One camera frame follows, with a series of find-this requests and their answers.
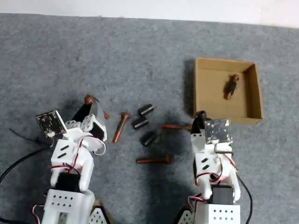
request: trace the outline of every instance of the gray carpet floor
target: gray carpet floor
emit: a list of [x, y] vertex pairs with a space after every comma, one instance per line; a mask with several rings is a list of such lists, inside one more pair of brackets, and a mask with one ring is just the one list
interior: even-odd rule
[[[163, 131], [143, 147], [139, 138], [162, 123], [189, 123], [193, 61], [200, 56], [255, 62], [261, 74], [265, 119], [232, 126], [239, 174], [254, 198], [252, 224], [297, 223], [299, 214], [299, 30], [241, 24], [0, 14], [0, 170], [39, 148], [35, 115], [58, 109], [67, 121], [87, 93], [109, 113], [107, 153], [95, 158], [90, 189], [117, 224], [171, 224], [196, 193], [187, 131]], [[152, 103], [150, 125], [125, 127], [127, 111]], [[170, 165], [135, 159], [171, 154]], [[43, 203], [51, 151], [14, 169], [0, 187], [0, 214], [34, 222]], [[249, 198], [242, 189], [242, 224]]]

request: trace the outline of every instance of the cardboard box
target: cardboard box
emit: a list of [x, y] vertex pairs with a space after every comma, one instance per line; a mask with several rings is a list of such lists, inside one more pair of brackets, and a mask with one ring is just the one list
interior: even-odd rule
[[[238, 74], [231, 99], [224, 88]], [[252, 62], [198, 58], [194, 75], [194, 113], [206, 111], [211, 119], [230, 118], [234, 123], [256, 124], [263, 119], [263, 99], [257, 67]]]

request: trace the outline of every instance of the copper screw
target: copper screw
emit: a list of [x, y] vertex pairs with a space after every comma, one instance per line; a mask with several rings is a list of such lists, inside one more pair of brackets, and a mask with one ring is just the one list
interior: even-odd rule
[[191, 125], [162, 125], [164, 129], [183, 129], [183, 130], [191, 130]]
[[86, 105], [92, 104], [94, 102], [94, 96], [92, 96], [92, 95], [86, 95], [84, 97], [84, 102], [85, 102]]
[[113, 141], [112, 141], [113, 143], [116, 143], [118, 141], [118, 139], [120, 138], [122, 129], [125, 126], [125, 123], [127, 122], [127, 120], [130, 117], [131, 117], [130, 114], [127, 113], [127, 112], [121, 114], [121, 122], [120, 122], [120, 124], [117, 127], [115, 136], [114, 136]]
[[[237, 74], [234, 74], [231, 78], [230, 78], [230, 83], [231, 82], [236, 82], [236, 81], [238, 81], [240, 79], [240, 77], [239, 77], [239, 75], [237, 75]], [[230, 99], [230, 97], [233, 95], [233, 93], [234, 93], [234, 91], [230, 91], [230, 92], [228, 92], [226, 95], [225, 95], [225, 99]]]
[[107, 120], [110, 118], [109, 114], [107, 114], [105, 111], [104, 111], [104, 117], [105, 117], [105, 119], [107, 119]]
[[239, 75], [237, 74], [234, 74], [232, 77], [231, 77], [232, 80], [234, 81], [238, 81], [240, 79]]
[[137, 159], [137, 163], [165, 163], [169, 164], [172, 161], [172, 157], [169, 155], [166, 155], [163, 158], [144, 158], [144, 159]]

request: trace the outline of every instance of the black cable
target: black cable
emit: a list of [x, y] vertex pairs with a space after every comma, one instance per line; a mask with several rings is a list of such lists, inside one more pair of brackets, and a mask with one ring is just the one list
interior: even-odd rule
[[[0, 184], [1, 182], [3, 181], [3, 179], [6, 177], [6, 175], [13, 169], [15, 168], [17, 165], [19, 165], [21, 162], [25, 161], [26, 159], [29, 159], [30, 157], [34, 156], [34, 155], [37, 155], [43, 151], [45, 151], [46, 149], [49, 149], [51, 146], [47, 146], [47, 147], [43, 147], [43, 148], [40, 148], [34, 152], [31, 152], [29, 153], [28, 155], [20, 158], [17, 162], [15, 162], [14, 164], [12, 164], [10, 167], [8, 167], [4, 172], [3, 174], [0, 176]], [[5, 218], [2, 218], [0, 217], [0, 222], [3, 222], [3, 223], [8, 223], [8, 224], [29, 224], [29, 223], [26, 223], [26, 222], [23, 222], [23, 221], [18, 221], [18, 220], [9, 220], [9, 219], [5, 219]]]
[[25, 139], [25, 140], [27, 140], [27, 141], [34, 142], [34, 143], [36, 143], [36, 144], [38, 144], [38, 145], [41, 145], [41, 144], [47, 145], [47, 143], [42, 142], [42, 141], [40, 141], [40, 140], [34, 140], [34, 139], [27, 138], [27, 137], [25, 137], [25, 136], [22, 136], [22, 135], [20, 135], [19, 133], [17, 133], [16, 131], [14, 131], [13, 129], [11, 129], [11, 128], [9, 128], [9, 130], [10, 130], [12, 133], [14, 133], [16, 136], [18, 136], [18, 137], [20, 137], [20, 138], [22, 138], [22, 139]]
[[237, 174], [237, 178], [239, 179], [239, 181], [241, 182], [241, 184], [243, 185], [243, 187], [245, 188], [245, 190], [247, 191], [247, 194], [249, 196], [250, 199], [250, 212], [249, 212], [249, 216], [247, 218], [246, 224], [249, 224], [251, 216], [252, 216], [252, 210], [253, 210], [253, 200], [252, 200], [252, 196], [250, 191], [248, 190], [247, 186], [245, 185], [245, 183], [243, 182], [243, 180], [239, 177], [239, 175]]

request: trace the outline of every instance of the white wire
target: white wire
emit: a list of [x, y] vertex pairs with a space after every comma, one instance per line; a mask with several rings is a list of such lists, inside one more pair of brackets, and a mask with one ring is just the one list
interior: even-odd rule
[[189, 204], [189, 206], [190, 206], [190, 208], [191, 208], [191, 214], [193, 215], [193, 219], [194, 219], [194, 215], [195, 215], [195, 210], [194, 210], [194, 206], [191, 204], [191, 201], [190, 201], [190, 198], [191, 198], [192, 196], [189, 196], [188, 197], [188, 204]]
[[82, 137], [81, 139], [80, 139], [80, 141], [82, 140], [82, 139], [84, 139], [84, 138], [94, 138], [94, 139], [96, 139], [97, 141], [99, 141], [103, 146], [104, 146], [104, 150], [103, 150], [103, 152], [102, 153], [100, 153], [100, 154], [98, 154], [98, 153], [95, 153], [95, 151], [93, 151], [93, 154], [95, 154], [96, 156], [101, 156], [101, 155], [104, 155], [105, 153], [106, 153], [106, 144], [101, 140], [101, 139], [98, 139], [97, 137], [93, 137], [93, 136], [84, 136], [84, 137]]
[[100, 153], [100, 154], [95, 153], [95, 152], [93, 152], [93, 154], [95, 154], [96, 156], [101, 156], [101, 155], [103, 155], [103, 154], [106, 153], [106, 144], [105, 144], [101, 139], [98, 139], [98, 140], [99, 140], [99, 141], [102, 143], [102, 145], [104, 146], [104, 150], [103, 150], [103, 152]]
[[34, 215], [35, 218], [36, 218], [36, 224], [40, 224], [39, 217], [34, 213], [34, 209], [36, 208], [36, 206], [43, 207], [44, 205], [41, 205], [41, 204], [35, 204], [35, 205], [32, 207], [32, 210], [31, 210], [32, 215]]

